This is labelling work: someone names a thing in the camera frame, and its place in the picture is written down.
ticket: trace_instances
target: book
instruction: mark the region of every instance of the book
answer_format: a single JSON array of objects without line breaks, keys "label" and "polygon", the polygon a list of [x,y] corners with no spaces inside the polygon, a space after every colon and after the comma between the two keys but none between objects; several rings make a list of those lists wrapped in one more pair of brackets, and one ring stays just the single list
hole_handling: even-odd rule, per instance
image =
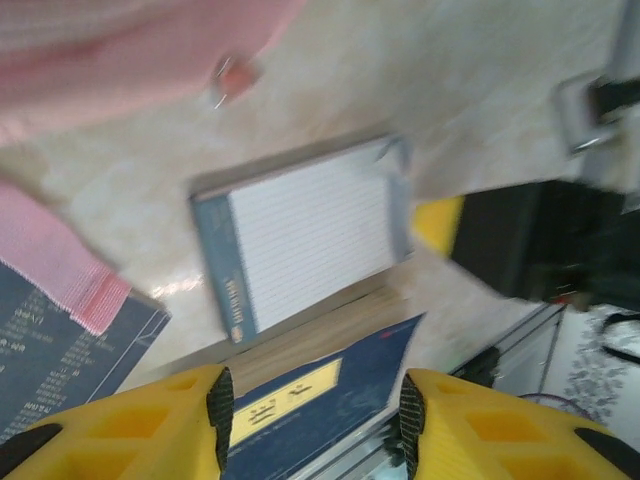
[{"label": "book", "polygon": [[320,150],[222,173],[191,196],[233,343],[252,341],[411,253],[405,140],[382,135]]},{"label": "book", "polygon": [[129,295],[94,336],[0,263],[0,443],[56,412],[114,393],[169,321]]}]

